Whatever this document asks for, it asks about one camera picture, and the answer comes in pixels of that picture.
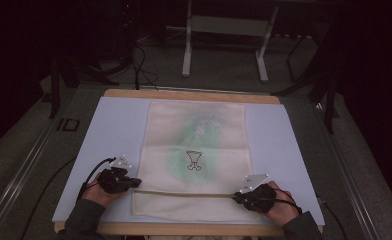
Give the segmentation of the black tripod stand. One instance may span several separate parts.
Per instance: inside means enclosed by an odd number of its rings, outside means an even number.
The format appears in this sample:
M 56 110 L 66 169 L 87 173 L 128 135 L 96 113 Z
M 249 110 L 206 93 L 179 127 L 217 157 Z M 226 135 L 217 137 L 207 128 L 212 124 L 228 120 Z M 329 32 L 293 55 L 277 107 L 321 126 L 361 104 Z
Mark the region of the black tripod stand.
M 325 107 L 323 108 L 323 123 L 330 134 L 334 133 L 332 118 L 337 86 L 336 64 L 339 61 L 340 47 L 339 40 L 327 33 L 319 44 L 313 59 L 297 82 L 283 90 L 271 93 L 272 96 L 287 96 L 311 85 L 312 89 L 308 94 L 311 103 L 318 105 L 323 98 L 326 98 Z

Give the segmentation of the person's right hand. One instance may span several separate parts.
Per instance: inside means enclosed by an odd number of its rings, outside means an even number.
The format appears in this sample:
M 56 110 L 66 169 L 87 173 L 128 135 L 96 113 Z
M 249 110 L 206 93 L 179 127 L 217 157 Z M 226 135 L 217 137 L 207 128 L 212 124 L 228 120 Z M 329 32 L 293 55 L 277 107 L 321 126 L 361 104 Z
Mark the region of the person's right hand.
M 266 216 L 276 225 L 282 227 L 297 218 L 300 213 L 295 207 L 295 202 L 290 192 L 281 190 L 274 181 L 270 181 L 268 185 L 276 192 L 278 202 L 274 203 L 273 207 L 266 213 Z

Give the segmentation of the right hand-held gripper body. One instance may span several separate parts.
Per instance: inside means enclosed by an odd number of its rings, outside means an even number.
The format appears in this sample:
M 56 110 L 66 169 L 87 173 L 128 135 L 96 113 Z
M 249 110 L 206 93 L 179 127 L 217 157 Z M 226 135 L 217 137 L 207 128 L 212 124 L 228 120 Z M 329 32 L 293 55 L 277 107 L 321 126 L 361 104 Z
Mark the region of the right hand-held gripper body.
M 239 190 L 242 194 L 247 194 L 247 204 L 243 204 L 248 210 L 260 213 L 267 213 L 274 205 L 276 192 L 267 181 L 269 174 L 246 175 L 243 186 Z

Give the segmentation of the aluminium floor rail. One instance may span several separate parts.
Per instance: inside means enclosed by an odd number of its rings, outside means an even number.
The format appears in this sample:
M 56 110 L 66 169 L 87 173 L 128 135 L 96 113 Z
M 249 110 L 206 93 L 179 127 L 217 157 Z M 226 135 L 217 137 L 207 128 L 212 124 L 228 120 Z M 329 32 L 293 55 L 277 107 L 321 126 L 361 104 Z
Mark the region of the aluminium floor rail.
M 53 132 L 56 124 L 59 122 L 59 118 L 50 119 L 45 125 L 43 132 L 38 136 L 36 142 L 27 154 L 24 162 L 16 172 L 14 177 L 8 183 L 1 198 L 0 198 L 0 227 L 10 209 L 14 205 L 16 199 L 21 193 L 25 182 L 29 178 L 34 166 L 40 159 L 45 146 L 47 145 L 50 134 Z
M 318 103 L 313 105 L 313 110 L 315 112 L 315 116 L 317 120 L 319 121 L 321 127 L 323 128 L 323 131 L 325 132 L 325 138 L 336 160 L 336 164 L 338 167 L 338 172 L 340 174 L 342 184 L 346 190 L 348 199 L 352 205 L 352 208 L 358 219 L 358 222 L 360 224 L 364 236 L 366 237 L 367 240 L 380 240 L 380 236 L 377 232 L 377 229 L 374 223 L 372 222 L 371 216 L 360 195 L 360 191 L 356 186 L 353 176 L 351 175 L 351 171 L 346 161 L 346 158 L 343 154 L 343 151 L 338 144 L 336 135 L 332 134 L 325 126 L 324 123 L 325 109 L 322 107 L 320 103 Z

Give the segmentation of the cream waffle towel green print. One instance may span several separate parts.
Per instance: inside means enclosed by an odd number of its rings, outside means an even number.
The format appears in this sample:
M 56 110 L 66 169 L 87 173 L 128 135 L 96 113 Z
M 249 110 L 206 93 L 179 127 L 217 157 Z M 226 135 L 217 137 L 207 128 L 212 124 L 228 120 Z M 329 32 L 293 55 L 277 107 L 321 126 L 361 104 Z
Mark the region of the cream waffle towel green print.
M 259 221 L 231 198 L 251 173 L 243 105 L 154 101 L 134 214 L 182 222 Z

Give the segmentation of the person's left hand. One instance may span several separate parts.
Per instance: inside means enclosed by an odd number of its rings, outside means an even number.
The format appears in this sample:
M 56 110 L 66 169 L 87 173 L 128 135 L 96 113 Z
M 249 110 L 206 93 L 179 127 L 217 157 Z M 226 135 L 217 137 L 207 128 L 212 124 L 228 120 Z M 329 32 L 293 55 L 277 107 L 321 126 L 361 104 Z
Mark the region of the person's left hand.
M 86 187 L 85 191 L 82 194 L 82 199 L 90 200 L 99 205 L 107 208 L 117 199 L 120 199 L 124 195 L 124 192 L 121 193 L 106 193 L 99 185 L 97 179 L 94 179 L 90 182 Z

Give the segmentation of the light blue table mat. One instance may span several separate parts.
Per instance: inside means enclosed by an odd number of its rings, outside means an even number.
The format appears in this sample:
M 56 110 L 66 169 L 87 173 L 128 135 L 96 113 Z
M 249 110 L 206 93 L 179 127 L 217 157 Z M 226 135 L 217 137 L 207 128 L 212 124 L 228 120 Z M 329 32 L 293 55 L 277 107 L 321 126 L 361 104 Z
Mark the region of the light blue table mat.
M 96 164 L 110 157 L 124 156 L 131 164 L 130 175 L 137 177 L 146 132 L 149 106 L 154 101 L 180 101 L 103 97 L 81 146 L 76 163 L 55 210 L 53 220 L 60 224 L 70 214 L 78 190 Z M 314 194 L 287 111 L 281 104 L 241 104 L 245 108 L 246 134 L 251 156 L 251 174 L 269 174 L 269 180 L 292 193 L 296 203 L 309 211 L 317 225 L 324 217 Z M 111 205 L 102 217 L 105 223 L 190 223 L 190 224 L 263 224 L 253 222 L 182 222 L 149 216 L 133 211 L 133 193 Z

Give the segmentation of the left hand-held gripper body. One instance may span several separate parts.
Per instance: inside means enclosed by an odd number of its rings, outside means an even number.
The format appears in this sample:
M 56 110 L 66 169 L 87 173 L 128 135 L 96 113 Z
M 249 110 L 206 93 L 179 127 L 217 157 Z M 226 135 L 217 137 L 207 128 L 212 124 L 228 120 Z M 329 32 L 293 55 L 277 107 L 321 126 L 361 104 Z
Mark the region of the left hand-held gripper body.
M 109 165 L 110 168 L 104 169 L 97 177 L 100 187 L 108 194 L 126 192 L 133 184 L 127 176 L 131 165 L 124 156 L 115 157 Z

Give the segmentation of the white metal desk frame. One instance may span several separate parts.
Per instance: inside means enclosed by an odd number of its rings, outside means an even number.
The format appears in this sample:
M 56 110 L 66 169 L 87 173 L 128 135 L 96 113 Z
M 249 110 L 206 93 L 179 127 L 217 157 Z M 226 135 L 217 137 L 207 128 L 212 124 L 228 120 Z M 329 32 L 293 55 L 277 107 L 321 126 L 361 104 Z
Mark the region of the white metal desk frame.
M 241 35 L 251 37 L 261 37 L 263 42 L 254 52 L 260 81 L 266 83 L 269 81 L 267 66 L 264 60 L 267 45 L 272 36 L 273 27 L 276 17 L 279 13 L 279 7 L 273 5 L 267 20 L 217 17 L 206 15 L 195 15 L 192 12 L 192 5 L 195 0 L 185 0 L 186 6 L 186 26 L 185 31 L 185 49 L 182 62 L 181 75 L 189 77 L 191 72 L 192 60 L 192 33 L 214 33 L 225 35 Z

